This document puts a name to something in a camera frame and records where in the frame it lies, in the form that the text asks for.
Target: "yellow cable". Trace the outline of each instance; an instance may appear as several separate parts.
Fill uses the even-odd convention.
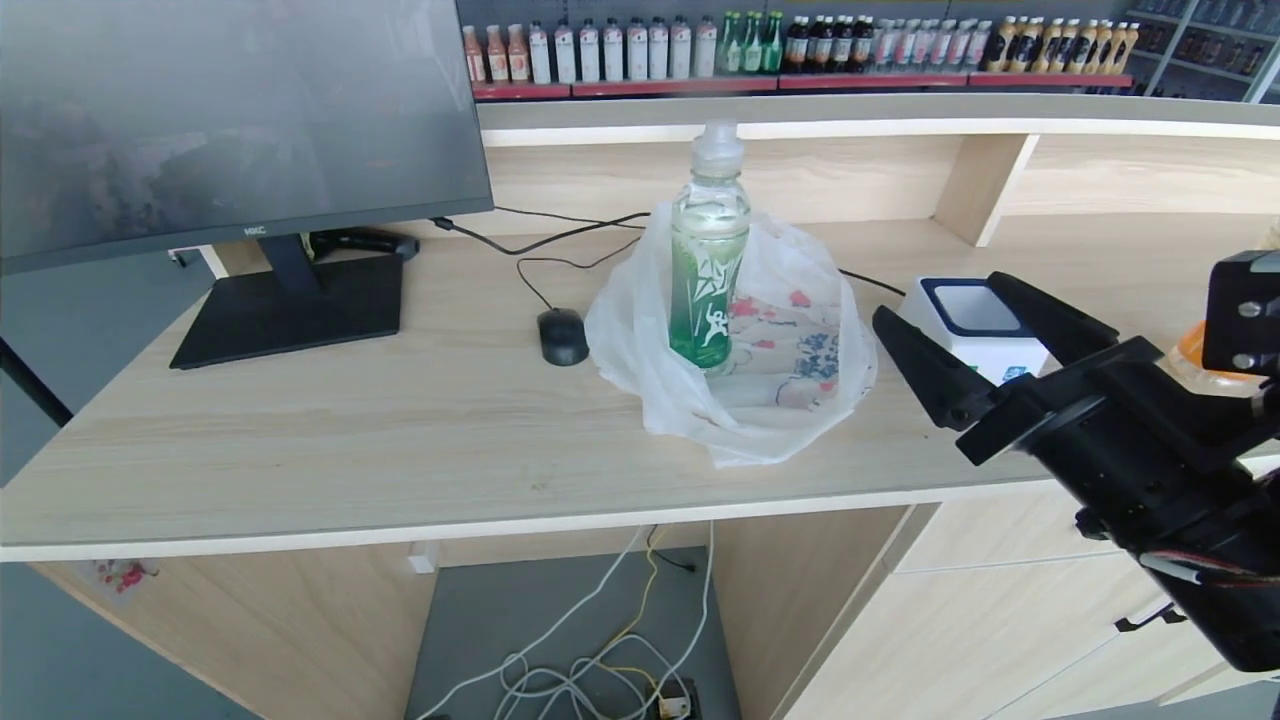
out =
[[[662,536],[667,534],[668,529],[671,529],[669,525],[658,530],[657,537],[654,537],[652,542],[645,542],[646,550],[644,553],[644,559],[649,561],[649,582],[645,583],[644,594],[640,596],[640,612],[636,612],[635,619],[631,620],[631,623],[627,624],[627,626],[623,628],[622,632],[613,635],[613,639],[611,639],[609,642],[604,643],[604,647],[608,647],[618,642],[618,638],[630,633],[632,628],[640,624],[640,619],[644,618],[645,606],[649,603],[649,591],[653,589],[653,579],[658,577],[658,564],[653,561],[653,546],[662,542]],[[605,665],[599,660],[595,664],[599,665],[600,667],[604,667],[605,670],[613,670],[614,673],[636,673],[639,675],[644,675],[644,678],[649,680],[649,684],[653,687],[653,689],[658,693],[658,702],[662,703],[662,688],[658,687],[658,682],[654,680],[653,675],[650,675],[649,673],[645,673],[639,667],[613,667],[612,665]]]

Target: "drawer handle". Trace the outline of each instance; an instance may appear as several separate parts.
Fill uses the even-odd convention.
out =
[[[1128,618],[1121,618],[1115,621],[1115,625],[1116,630],[1121,633],[1134,633],[1155,623],[1156,620],[1164,620],[1169,625],[1176,625],[1179,623],[1185,623],[1187,616],[1179,614],[1178,610],[1174,609],[1174,603],[1170,602],[1169,605],[1153,612],[1151,618],[1147,618],[1142,623],[1133,623]]]

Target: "monitor stand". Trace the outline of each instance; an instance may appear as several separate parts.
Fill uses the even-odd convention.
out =
[[[399,255],[312,265],[300,236],[257,243],[271,272],[215,282],[170,368],[189,370],[399,332]]]

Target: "computer mouse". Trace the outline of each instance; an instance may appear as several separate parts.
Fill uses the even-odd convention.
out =
[[[538,338],[543,360],[567,368],[586,360],[586,327],[576,310],[552,307],[538,316]]]

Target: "gray floor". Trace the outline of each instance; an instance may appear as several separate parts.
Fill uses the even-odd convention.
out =
[[[179,270],[163,254],[5,277],[0,279],[0,331],[74,410],[186,310],[209,283],[202,266]],[[0,397],[3,484],[52,437],[55,428],[8,383],[0,387]],[[596,610],[608,612],[600,616],[607,626],[616,626],[634,607],[636,583],[646,569],[643,559],[632,557],[620,570],[612,583],[617,594],[611,594],[612,600]],[[696,583],[667,570],[671,569],[664,569],[654,587],[653,607],[641,629],[664,652],[678,655],[681,638],[690,635],[691,623],[696,621],[698,594],[691,588]],[[435,601],[439,605],[433,609],[429,647],[422,657],[425,673],[417,674],[411,710],[425,710],[426,703],[434,702],[434,693],[452,685],[449,678],[483,667],[490,659],[500,661],[515,650],[508,643],[520,642],[517,637],[531,638],[529,633],[594,587],[602,571],[599,559],[576,559],[456,569],[442,575]],[[486,589],[472,597],[467,588]],[[518,615],[503,616],[502,621],[509,624],[503,628],[520,628],[522,634],[515,629],[509,635],[507,629],[492,630],[506,611]],[[452,620],[442,624],[442,618]],[[718,629],[718,621],[712,626]],[[552,638],[545,655],[535,660],[563,662],[595,648],[599,637],[598,632],[566,628]],[[733,720],[732,697],[718,689],[724,687],[726,678],[716,675],[723,669],[716,659],[723,653],[723,643],[709,637],[700,646],[705,655],[695,659],[690,674],[699,678],[700,693],[710,693],[703,698],[708,710],[721,712],[708,717]],[[449,662],[454,666],[442,669]],[[5,720],[253,717],[20,565],[0,566],[0,716]],[[717,679],[707,682],[704,688],[703,676]],[[475,698],[465,697],[466,702],[451,705],[454,720],[490,716],[499,692],[490,683]],[[1275,685],[1260,683],[1169,708],[1133,706],[1073,720],[1267,720],[1275,697]],[[563,708],[566,714],[548,717],[572,717],[572,711]]]

